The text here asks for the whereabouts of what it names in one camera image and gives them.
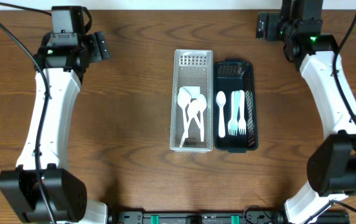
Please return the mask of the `white plastic fork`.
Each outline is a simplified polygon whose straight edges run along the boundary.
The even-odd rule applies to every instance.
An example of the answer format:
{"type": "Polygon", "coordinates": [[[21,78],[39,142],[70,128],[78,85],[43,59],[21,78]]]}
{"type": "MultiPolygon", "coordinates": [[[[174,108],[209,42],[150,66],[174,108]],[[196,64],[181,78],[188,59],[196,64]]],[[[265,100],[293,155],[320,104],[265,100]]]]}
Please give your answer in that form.
{"type": "Polygon", "coordinates": [[[232,93],[231,93],[231,116],[230,116],[230,120],[228,122],[228,133],[229,133],[230,136],[233,136],[234,133],[235,133],[235,130],[233,129],[233,126],[232,126],[233,120],[235,118],[235,116],[234,116],[234,111],[235,111],[234,107],[235,107],[235,92],[232,91],[232,93]]]}
{"type": "Polygon", "coordinates": [[[231,122],[231,135],[236,136],[238,132],[238,111],[240,107],[240,92],[235,91],[233,102],[233,118],[231,122]]]}
{"type": "Polygon", "coordinates": [[[245,92],[243,90],[240,90],[240,119],[238,121],[238,129],[240,134],[246,134],[245,92]]]}

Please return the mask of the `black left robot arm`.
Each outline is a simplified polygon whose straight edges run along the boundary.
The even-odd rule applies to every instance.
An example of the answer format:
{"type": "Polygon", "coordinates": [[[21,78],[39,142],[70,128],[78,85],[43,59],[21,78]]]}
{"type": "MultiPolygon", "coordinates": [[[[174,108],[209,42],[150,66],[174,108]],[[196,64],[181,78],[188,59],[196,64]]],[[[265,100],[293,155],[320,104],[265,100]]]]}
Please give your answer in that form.
{"type": "Polygon", "coordinates": [[[35,57],[36,95],[26,143],[13,170],[0,173],[0,191],[23,223],[107,223],[107,204],[87,197],[68,171],[68,138],[75,100],[90,63],[108,60],[102,32],[48,35],[35,57]]]}

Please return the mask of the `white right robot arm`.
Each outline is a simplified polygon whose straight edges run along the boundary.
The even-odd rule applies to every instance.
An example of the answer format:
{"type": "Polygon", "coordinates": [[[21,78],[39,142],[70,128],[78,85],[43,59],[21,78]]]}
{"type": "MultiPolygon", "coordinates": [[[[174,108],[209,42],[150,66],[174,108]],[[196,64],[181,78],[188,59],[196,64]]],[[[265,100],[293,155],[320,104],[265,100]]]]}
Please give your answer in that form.
{"type": "Polygon", "coordinates": [[[335,204],[356,195],[356,99],[342,69],[340,46],[322,34],[321,12],[261,12],[257,38],[283,41],[309,86],[324,142],[307,162],[307,182],[285,201],[283,221],[315,223],[335,204]]]}

